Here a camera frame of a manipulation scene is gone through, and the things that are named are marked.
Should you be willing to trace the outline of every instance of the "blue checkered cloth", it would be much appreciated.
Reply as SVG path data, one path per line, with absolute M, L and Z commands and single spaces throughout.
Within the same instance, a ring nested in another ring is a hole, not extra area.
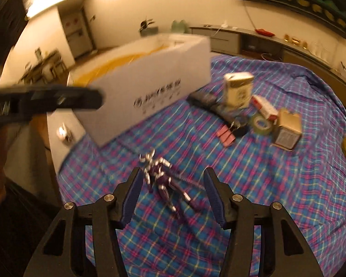
M 113 192 L 139 166 L 138 154 L 156 149 L 182 172 L 180 185 L 202 207 L 195 213 L 176 195 L 187 224 L 179 224 L 155 191 L 143 186 L 135 216 L 118 232 L 129 276 L 218 276 L 229 232 L 215 222 L 203 170 L 254 203 L 281 202 L 294 219 L 325 276 L 346 260 L 346 160 L 340 144 L 346 133 L 346 110 L 320 78 L 292 64 L 218 56 L 212 59 L 212 82 L 203 90 L 222 96 L 223 75 L 251 72 L 254 94 L 276 108 L 302 117 L 303 137 L 293 152 L 271 146 L 271 138 L 250 131 L 225 149 L 216 137 L 223 123 L 184 99 L 163 109 L 98 148 L 86 135 L 64 161 L 58 175 L 63 201 L 95 202 Z M 253 115 L 255 107 L 241 111 Z M 91 228 L 87 253 L 93 259 Z M 250 276 L 257 276 L 260 229 L 255 229 Z

